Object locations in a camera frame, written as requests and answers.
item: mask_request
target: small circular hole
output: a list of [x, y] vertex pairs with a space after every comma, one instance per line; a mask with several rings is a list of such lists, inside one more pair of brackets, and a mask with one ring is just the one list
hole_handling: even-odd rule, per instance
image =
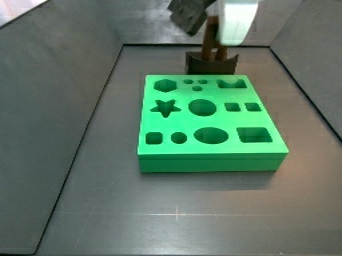
[[194, 87], [192, 87], [192, 90], [194, 90], [195, 92], [200, 92], [200, 91], [203, 90], [203, 88], [202, 88], [200, 86], [194, 86]]
[[198, 82], [199, 82], [200, 84], [207, 84], [207, 83], [208, 83], [208, 80], [200, 79], [200, 80], [198, 80]]
[[186, 83], [186, 84], [194, 84], [194, 81], [192, 81], [191, 79], [186, 79], [186, 80], [184, 80], [184, 83]]
[[171, 140], [176, 144], [183, 144], [187, 141], [187, 135], [183, 132], [175, 132], [171, 135]]

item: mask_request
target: hexagonal hole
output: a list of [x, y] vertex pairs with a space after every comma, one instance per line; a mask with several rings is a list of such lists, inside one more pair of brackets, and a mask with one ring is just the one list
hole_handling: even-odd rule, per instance
[[171, 92], [176, 90], [176, 82], [168, 79], [163, 79], [155, 82], [155, 90], [160, 92]]

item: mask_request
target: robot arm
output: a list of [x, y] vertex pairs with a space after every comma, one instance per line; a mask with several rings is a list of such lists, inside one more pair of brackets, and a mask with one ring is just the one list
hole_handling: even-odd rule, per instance
[[[222, 45], [239, 45], [247, 35], [262, 0], [218, 0], [219, 31]], [[171, 21], [188, 34], [195, 35], [207, 20], [207, 7], [215, 0], [172, 0], [168, 10]]]

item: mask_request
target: white robot part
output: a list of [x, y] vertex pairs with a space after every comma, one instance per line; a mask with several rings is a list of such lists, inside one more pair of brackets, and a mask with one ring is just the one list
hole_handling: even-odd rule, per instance
[[259, 0], [219, 0], [218, 41], [239, 45], [247, 35], [256, 14]]

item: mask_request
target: rectangular hole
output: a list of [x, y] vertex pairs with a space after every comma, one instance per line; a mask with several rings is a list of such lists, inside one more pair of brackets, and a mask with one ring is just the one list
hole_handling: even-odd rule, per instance
[[145, 134], [145, 144], [159, 145], [163, 142], [163, 134], [160, 132], [148, 132]]
[[260, 106], [258, 103], [244, 103], [246, 109], [250, 112], [259, 112], [262, 111]]
[[227, 82], [222, 79], [218, 79], [216, 83], [220, 89], [247, 88], [246, 83], [242, 79], [239, 79], [236, 82]]
[[226, 107], [226, 110], [230, 111], [230, 112], [239, 112], [240, 111], [240, 106], [238, 103], [224, 103], [224, 107]]
[[264, 143], [272, 142], [272, 138], [266, 128], [263, 127], [243, 127], [238, 128], [238, 134], [243, 143]]

